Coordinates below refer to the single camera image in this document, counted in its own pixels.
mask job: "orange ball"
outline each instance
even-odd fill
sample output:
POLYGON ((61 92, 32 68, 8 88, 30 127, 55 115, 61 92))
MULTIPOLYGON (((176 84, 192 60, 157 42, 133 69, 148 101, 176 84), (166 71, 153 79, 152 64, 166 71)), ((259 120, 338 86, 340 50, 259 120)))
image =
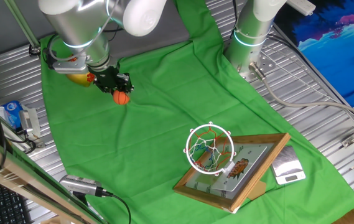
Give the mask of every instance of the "orange ball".
POLYGON ((113 93, 113 100, 119 105, 125 105, 129 101, 129 97, 125 92, 115 90, 113 93))

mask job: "blue painting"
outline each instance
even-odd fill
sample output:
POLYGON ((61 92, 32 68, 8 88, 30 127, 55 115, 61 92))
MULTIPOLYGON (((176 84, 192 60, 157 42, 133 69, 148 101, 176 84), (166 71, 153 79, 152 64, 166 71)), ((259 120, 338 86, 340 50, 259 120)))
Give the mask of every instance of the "blue painting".
POLYGON ((292 12, 286 6, 276 24, 293 40, 332 86, 354 106, 354 1, 312 1, 311 16, 292 12))

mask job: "picture frame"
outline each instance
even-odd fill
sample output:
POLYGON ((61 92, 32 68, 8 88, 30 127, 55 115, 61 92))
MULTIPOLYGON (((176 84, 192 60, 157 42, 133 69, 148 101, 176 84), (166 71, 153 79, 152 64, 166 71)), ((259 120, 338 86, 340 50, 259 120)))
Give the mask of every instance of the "picture frame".
MULTIPOLYGON (((253 166, 252 172, 248 173, 246 181, 240 183, 236 189, 236 195, 230 199, 219 195, 210 194, 202 190, 197 190, 191 187, 187 187, 187 182, 198 173, 193 167, 179 180, 173 190, 181 195, 190 197, 208 205, 226 210, 231 213, 237 212, 244 200, 249 196, 250 192, 255 188, 261 177, 266 170, 272 164, 273 160, 277 157, 283 147, 290 140, 290 135, 287 133, 282 134, 262 134, 252 136, 232 136, 235 144, 272 144, 270 150, 265 155, 261 156, 261 159, 256 161, 256 165, 253 166)), ((217 142, 223 142, 225 138, 217 139, 217 142)), ((205 151, 198 161, 204 162, 211 156, 211 153, 205 151)))

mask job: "green backdrop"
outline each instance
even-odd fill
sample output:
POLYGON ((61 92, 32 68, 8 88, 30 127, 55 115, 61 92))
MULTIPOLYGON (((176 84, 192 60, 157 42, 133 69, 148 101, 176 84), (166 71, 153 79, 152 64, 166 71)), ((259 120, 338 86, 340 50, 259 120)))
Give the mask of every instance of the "green backdrop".
MULTIPOLYGON (((331 223, 354 208, 354 191, 329 161, 277 114, 222 55, 223 41, 203 0, 176 1, 190 33, 184 43, 120 61, 135 90, 116 105, 95 86, 70 82, 42 63, 52 135, 69 174, 95 179, 123 198, 133 223, 331 223), (237 214, 174 193, 190 168, 189 129, 213 121, 233 135, 289 133, 305 180, 277 185, 237 214)), ((42 39, 42 47, 49 38, 42 39)), ((70 52, 57 42, 61 57, 70 52)), ((111 223, 127 223, 114 198, 88 197, 111 223)))

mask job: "metal grating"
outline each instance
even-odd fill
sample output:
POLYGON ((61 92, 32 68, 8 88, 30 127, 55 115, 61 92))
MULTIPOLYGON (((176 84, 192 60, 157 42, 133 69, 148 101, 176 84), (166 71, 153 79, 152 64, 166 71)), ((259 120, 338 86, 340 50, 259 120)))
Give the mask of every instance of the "metal grating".
MULTIPOLYGON (((240 11, 244 1, 237 0, 237 2, 240 11)), ((232 1, 211 0, 207 1, 207 6, 217 22, 223 39, 228 40, 235 23, 232 1)), ((267 40, 265 46, 263 51, 266 55, 301 80, 294 78, 275 64, 266 69, 269 84, 283 100, 296 103, 328 100, 326 96, 320 95, 315 90, 327 96, 334 96, 332 88, 327 88, 327 83, 322 83, 322 79, 309 72, 305 65, 297 62, 297 57, 286 46, 271 40, 267 40)), ((341 145, 347 136, 354 133, 354 120, 346 112, 327 106, 285 107, 275 103, 255 77, 246 77, 246 80, 329 159, 354 190, 354 147, 345 149, 341 145)), ((29 108, 37 109, 41 138, 45 148, 36 150, 30 158, 54 179, 60 180, 66 172, 49 128, 42 96, 40 60, 38 57, 29 56, 28 46, 0 55, 0 104, 11 100, 18 100, 29 108)), ((31 209, 30 215, 35 223, 55 215, 32 201, 28 201, 28 208, 31 209)))
MULTIPOLYGON (((245 0, 236 0, 238 12, 245 2, 245 0)), ((227 43, 235 24, 232 0, 211 0, 206 4, 217 23, 223 40, 227 43)), ((325 80, 324 77, 311 71, 301 62, 296 53, 285 45, 268 39, 264 43, 263 52, 265 55, 261 62, 264 62, 263 69, 267 80, 275 94, 282 100, 291 103, 331 101, 329 98, 337 100, 334 89, 322 81, 325 80)), ((327 157, 354 190, 354 145, 345 149, 341 144, 343 140, 354 134, 354 120, 351 115, 329 106, 289 108, 280 105, 274 101, 264 85, 253 74, 243 76, 243 78, 327 157)))

